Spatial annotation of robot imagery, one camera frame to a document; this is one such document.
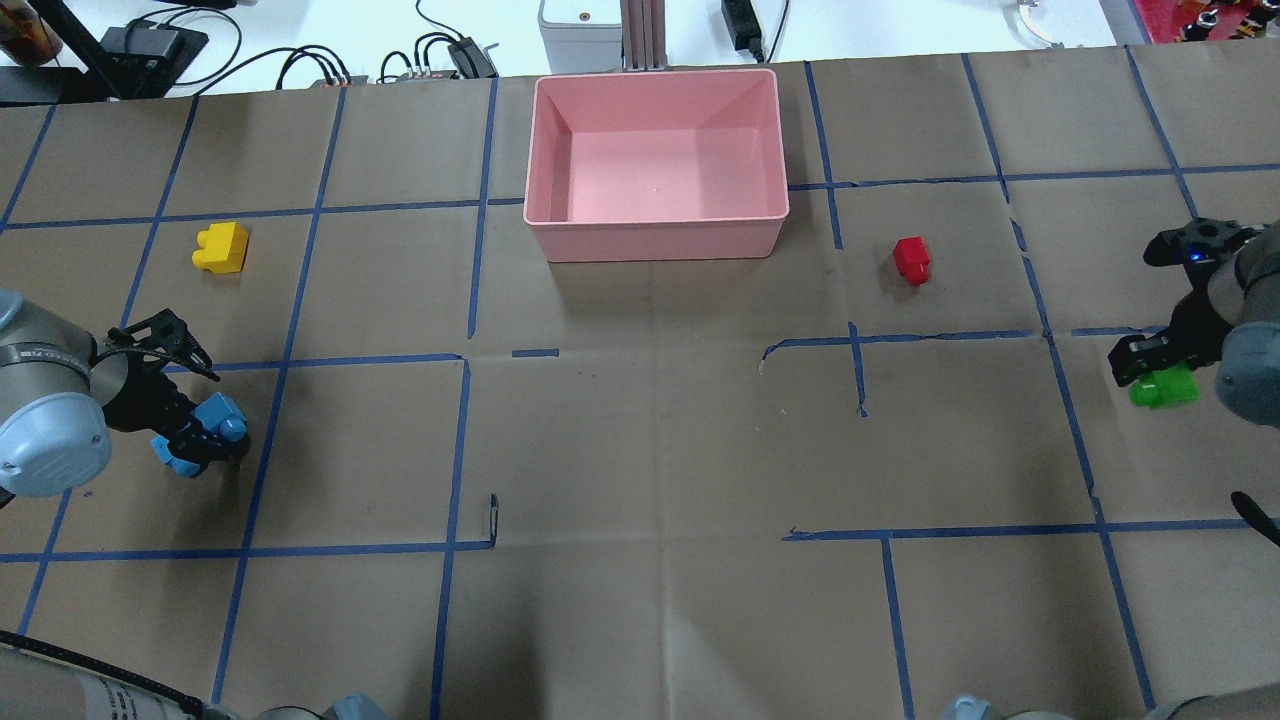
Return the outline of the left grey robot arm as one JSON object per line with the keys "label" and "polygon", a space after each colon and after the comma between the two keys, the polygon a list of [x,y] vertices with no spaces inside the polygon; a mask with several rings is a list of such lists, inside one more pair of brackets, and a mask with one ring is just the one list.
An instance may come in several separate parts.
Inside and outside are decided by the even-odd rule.
{"label": "left grey robot arm", "polygon": [[97,337],[4,290],[3,501],[91,482],[110,462],[113,432],[151,432],[160,462],[179,477],[244,455],[239,406],[221,393],[195,402],[166,375],[170,365],[216,379],[209,354],[169,309]]}

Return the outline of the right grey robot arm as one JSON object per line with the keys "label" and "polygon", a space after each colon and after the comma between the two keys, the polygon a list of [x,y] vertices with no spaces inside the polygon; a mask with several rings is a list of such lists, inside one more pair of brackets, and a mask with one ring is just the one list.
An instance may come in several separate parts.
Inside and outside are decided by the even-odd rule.
{"label": "right grey robot arm", "polygon": [[1114,382],[1147,409],[1189,404],[1194,372],[1213,366],[1215,393],[1238,418],[1279,424],[1277,223],[1196,218],[1157,233],[1146,246],[1149,266],[1180,266],[1190,283],[1169,324],[1153,334],[1126,334],[1107,355]]}

